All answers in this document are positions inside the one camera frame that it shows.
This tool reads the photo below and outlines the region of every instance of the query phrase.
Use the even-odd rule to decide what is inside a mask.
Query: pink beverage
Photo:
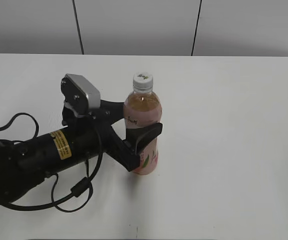
[[[134,91],[129,94],[124,103],[125,125],[128,129],[143,128],[159,123],[162,117],[162,106],[158,96],[153,92],[153,76],[140,72],[133,78]],[[157,138],[155,138],[141,153],[140,166],[133,170],[139,175],[154,171],[158,161]]]

